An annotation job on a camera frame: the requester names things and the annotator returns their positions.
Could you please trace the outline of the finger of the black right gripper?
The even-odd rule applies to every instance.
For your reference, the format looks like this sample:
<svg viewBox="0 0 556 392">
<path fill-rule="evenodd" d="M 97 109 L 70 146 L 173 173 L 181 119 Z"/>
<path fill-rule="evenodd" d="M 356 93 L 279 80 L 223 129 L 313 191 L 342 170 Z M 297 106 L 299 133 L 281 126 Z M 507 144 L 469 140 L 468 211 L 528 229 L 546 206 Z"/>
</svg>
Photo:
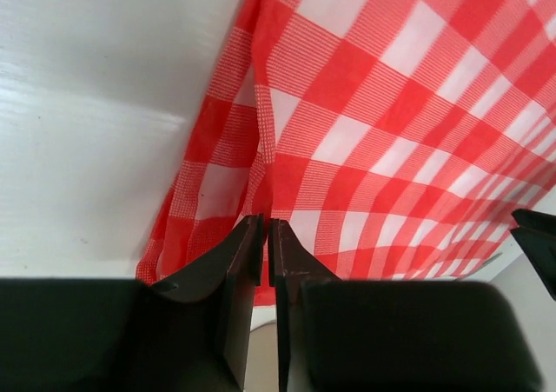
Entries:
<svg viewBox="0 0 556 392">
<path fill-rule="evenodd" d="M 549 296 L 556 298 L 555 216 L 529 209 L 516 209 L 514 240 L 532 264 Z"/>
</svg>

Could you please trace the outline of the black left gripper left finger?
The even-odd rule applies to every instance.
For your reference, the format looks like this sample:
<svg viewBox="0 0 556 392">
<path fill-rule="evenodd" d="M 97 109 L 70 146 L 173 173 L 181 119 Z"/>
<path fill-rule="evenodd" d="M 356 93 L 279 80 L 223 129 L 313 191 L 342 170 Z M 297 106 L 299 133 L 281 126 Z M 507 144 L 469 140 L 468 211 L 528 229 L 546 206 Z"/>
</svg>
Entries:
<svg viewBox="0 0 556 392">
<path fill-rule="evenodd" d="M 244 217 L 173 275 L 3 278 L 4 391 L 240 391 L 264 222 Z"/>
</svg>

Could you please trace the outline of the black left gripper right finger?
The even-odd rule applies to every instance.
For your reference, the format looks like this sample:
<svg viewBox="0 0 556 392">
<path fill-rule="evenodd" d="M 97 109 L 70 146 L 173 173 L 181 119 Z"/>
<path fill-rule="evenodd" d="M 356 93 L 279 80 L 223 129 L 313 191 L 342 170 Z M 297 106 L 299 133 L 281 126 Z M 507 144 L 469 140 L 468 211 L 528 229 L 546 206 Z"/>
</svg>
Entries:
<svg viewBox="0 0 556 392">
<path fill-rule="evenodd" d="M 282 391 L 541 391 L 506 298 L 482 282 L 342 280 L 268 232 Z"/>
</svg>

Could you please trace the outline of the red white checkered cloth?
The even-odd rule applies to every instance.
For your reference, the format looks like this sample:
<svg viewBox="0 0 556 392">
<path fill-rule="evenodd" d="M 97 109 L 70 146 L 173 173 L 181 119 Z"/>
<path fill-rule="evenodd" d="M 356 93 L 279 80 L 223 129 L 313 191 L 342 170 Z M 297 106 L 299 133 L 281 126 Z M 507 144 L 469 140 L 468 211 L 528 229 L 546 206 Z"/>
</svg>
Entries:
<svg viewBox="0 0 556 392">
<path fill-rule="evenodd" d="M 343 278 L 465 276 L 555 185 L 555 0 L 245 0 L 136 274 L 248 215 Z"/>
</svg>

